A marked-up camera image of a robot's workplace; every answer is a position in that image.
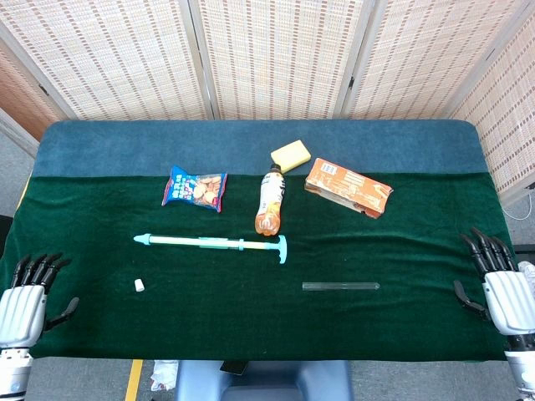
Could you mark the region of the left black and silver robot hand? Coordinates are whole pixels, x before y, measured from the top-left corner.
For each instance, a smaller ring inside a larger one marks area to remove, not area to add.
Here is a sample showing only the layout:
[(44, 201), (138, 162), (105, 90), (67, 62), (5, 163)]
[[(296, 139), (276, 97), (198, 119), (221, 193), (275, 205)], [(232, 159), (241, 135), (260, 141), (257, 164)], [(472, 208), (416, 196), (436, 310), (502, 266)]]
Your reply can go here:
[(79, 299), (70, 300), (58, 316), (48, 319), (47, 300), (61, 271), (70, 264), (63, 254), (26, 255), (16, 264), (8, 288), (1, 296), (1, 348), (32, 348), (44, 332), (68, 321)]

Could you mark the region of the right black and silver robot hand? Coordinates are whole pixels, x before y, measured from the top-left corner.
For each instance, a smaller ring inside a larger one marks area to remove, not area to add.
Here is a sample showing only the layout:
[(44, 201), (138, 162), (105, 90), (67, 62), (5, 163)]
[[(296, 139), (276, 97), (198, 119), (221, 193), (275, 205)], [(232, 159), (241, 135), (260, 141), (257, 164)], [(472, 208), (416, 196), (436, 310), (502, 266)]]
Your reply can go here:
[(461, 282), (453, 282), (457, 301), (480, 317), (493, 322), (504, 336), (534, 334), (534, 294), (526, 276), (514, 263), (505, 242), (475, 227), (461, 235), (467, 244), (486, 298), (483, 306), (467, 296)]

